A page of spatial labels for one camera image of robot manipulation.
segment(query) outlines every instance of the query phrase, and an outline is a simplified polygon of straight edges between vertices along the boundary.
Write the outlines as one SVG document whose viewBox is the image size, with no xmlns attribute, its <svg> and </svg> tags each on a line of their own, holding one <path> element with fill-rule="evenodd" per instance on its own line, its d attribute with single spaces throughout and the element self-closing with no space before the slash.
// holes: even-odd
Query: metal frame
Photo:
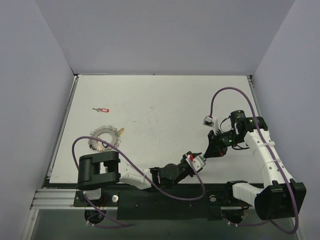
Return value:
<svg viewBox="0 0 320 240">
<path fill-rule="evenodd" d="M 32 233 L 35 228 L 35 224 L 37 221 L 39 210 L 38 209 L 32 209 L 29 211 L 28 217 L 26 219 L 26 223 L 23 228 L 21 240 L 30 240 Z"/>
<path fill-rule="evenodd" d="M 55 145 L 54 145 L 54 149 L 53 149 L 53 153 L 52 153 L 52 156 L 51 156 L 50 165 L 49 165 L 49 168 L 48 168 L 48 171 L 47 171 L 47 179 L 50 179 L 52 171 L 53 171 L 53 168 L 54 168 L 54 164 L 55 164 L 55 160 L 56 160 L 56 157 L 57 157 L 57 153 L 58 153 L 58 149 L 59 149 L 59 146 L 60 146 L 60 142 L 61 142 L 61 139 L 62 139 L 62 135 L 64 133 L 65 126 L 66 126 L 66 123 L 67 123 L 67 119 L 68 119 L 71 103 L 72 103 L 72 101 L 74 99 L 76 87 L 77 87 L 77 84 L 78 84 L 78 79 L 79 79 L 79 75 L 75 75 L 74 76 L 74 80 L 73 80 L 73 84 L 72 84 L 72 87 L 71 87 L 71 90 L 70 90 L 69 98 L 68 98 L 68 101 L 67 101 L 66 109 L 65 109 L 65 112 L 64 112 L 63 120 L 62 120 L 62 123 L 61 123 L 61 126 L 60 126 L 59 134 L 58 134 L 58 137 L 56 139 L 56 142 L 55 142 Z"/>
<path fill-rule="evenodd" d="M 37 189 L 30 209 L 93 210 L 93 207 L 74 207 L 76 191 L 76 189 Z M 100 209 L 117 210 L 117 207 L 101 207 Z"/>
<path fill-rule="evenodd" d="M 256 96 L 256 93 L 255 93 L 254 85 L 253 85 L 253 82 L 252 82 L 252 76 L 249 75 L 249 76 L 246 76 L 246 78 L 248 79 L 248 83 L 249 83 L 250 90 L 251 90 L 251 93 L 252 93 L 252 96 L 253 96 L 254 104 L 255 104 L 256 110 L 258 112 L 257 115 L 262 117 L 261 111 L 260 111 L 260 107 L 259 107 L 259 104 L 258 104 L 258 100 L 257 100 L 257 96 Z"/>
</svg>

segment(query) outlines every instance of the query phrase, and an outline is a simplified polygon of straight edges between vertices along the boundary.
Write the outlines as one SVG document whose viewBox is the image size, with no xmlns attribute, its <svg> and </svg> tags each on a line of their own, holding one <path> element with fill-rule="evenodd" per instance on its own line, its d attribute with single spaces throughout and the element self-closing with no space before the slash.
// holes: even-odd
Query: white wall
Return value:
<svg viewBox="0 0 320 240">
<path fill-rule="evenodd" d="M 320 1 L 296 0 L 253 75 L 276 149 L 307 187 L 306 239 L 320 235 Z"/>
<path fill-rule="evenodd" d="M 36 0 L 76 74 L 250 75 L 294 0 Z"/>
<path fill-rule="evenodd" d="M 0 239 L 20 239 L 73 73 L 34 0 L 0 3 Z"/>
</svg>

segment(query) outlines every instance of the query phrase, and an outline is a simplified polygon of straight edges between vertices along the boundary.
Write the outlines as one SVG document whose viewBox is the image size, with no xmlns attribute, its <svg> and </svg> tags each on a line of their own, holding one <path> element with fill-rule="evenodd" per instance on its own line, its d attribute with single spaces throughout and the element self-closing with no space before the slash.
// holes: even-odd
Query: metal ring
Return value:
<svg viewBox="0 0 320 240">
<path fill-rule="evenodd" d="M 99 136 L 101 134 L 110 134 L 112 136 L 112 141 L 110 142 L 111 145 L 115 146 L 115 147 L 119 147 L 119 143 L 120 141 L 120 135 L 118 130 L 113 127 L 113 126 L 101 126 L 98 129 L 94 130 L 93 132 L 91 132 L 91 136 L 94 138 L 99 138 Z M 99 152 L 106 152 L 106 151 L 111 151 L 112 148 L 107 146 L 104 147 L 100 142 L 96 141 L 96 140 L 89 140 L 89 146 L 91 149 L 93 150 L 97 150 Z"/>
</svg>

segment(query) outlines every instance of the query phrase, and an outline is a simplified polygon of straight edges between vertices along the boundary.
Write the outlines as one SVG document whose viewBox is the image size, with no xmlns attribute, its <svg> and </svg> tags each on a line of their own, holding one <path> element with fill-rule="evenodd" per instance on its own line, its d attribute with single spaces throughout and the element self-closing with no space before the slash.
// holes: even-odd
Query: connector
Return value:
<svg viewBox="0 0 320 240">
<path fill-rule="evenodd" d="M 213 127 L 214 126 L 213 118 L 210 116 L 205 116 L 205 118 L 203 119 L 203 125 L 206 125 L 208 127 Z"/>
</svg>

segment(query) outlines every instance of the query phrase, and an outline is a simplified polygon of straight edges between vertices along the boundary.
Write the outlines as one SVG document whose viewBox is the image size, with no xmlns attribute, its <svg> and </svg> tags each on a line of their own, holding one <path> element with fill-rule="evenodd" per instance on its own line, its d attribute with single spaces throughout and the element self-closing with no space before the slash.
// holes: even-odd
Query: screw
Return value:
<svg viewBox="0 0 320 240">
<path fill-rule="evenodd" d="M 117 195 L 113 195 L 111 198 L 112 202 L 116 203 L 119 200 L 119 197 Z"/>
<path fill-rule="evenodd" d="M 209 197 L 209 200 L 210 200 L 210 202 L 214 203 L 217 199 L 216 199 L 215 195 L 211 195 Z"/>
</svg>

